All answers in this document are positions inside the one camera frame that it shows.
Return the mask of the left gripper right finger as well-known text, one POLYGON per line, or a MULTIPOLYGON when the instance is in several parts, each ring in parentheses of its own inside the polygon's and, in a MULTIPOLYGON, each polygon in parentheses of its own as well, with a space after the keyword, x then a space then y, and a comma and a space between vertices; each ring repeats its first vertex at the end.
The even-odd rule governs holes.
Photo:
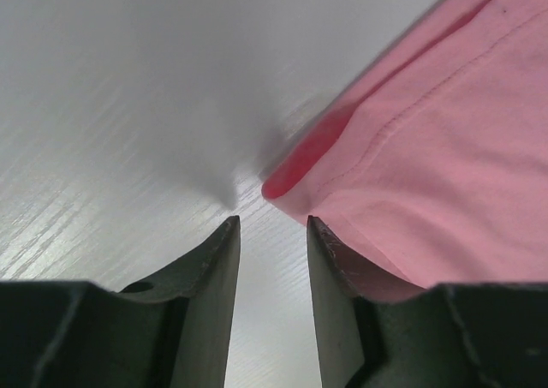
POLYGON ((546 386, 546 284, 423 290, 316 217, 307 221, 307 257, 323 386, 546 386))

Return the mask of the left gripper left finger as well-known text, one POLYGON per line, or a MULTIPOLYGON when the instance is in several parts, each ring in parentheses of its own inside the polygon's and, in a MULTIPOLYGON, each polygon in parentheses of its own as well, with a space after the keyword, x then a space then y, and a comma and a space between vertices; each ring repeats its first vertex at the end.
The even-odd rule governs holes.
POLYGON ((2 386, 223 386, 240 251, 232 216, 118 292, 87 281, 2 282, 2 386))

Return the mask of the pink t shirt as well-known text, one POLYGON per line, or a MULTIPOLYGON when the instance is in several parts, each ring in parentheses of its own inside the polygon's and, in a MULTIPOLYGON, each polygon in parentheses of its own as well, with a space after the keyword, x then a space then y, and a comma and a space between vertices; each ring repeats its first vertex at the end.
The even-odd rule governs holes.
POLYGON ((547 279, 547 0, 444 0, 265 181, 360 293, 547 279))

